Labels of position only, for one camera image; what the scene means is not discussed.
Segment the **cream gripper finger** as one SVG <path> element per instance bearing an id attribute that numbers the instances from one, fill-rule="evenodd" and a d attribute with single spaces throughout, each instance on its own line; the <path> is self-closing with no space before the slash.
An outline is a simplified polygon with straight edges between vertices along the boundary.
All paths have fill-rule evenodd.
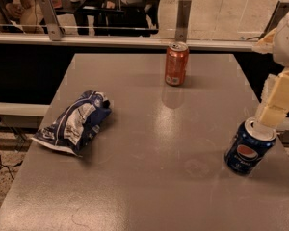
<path id="1" fill-rule="evenodd" d="M 272 54 L 274 51 L 274 40 L 276 28 L 272 29 L 262 39 L 260 39 L 251 49 L 259 54 Z"/>
<path id="2" fill-rule="evenodd" d="M 257 123 L 277 128 L 289 113 L 289 67 L 278 75 L 269 74 L 264 83 L 261 103 L 255 113 Z"/>

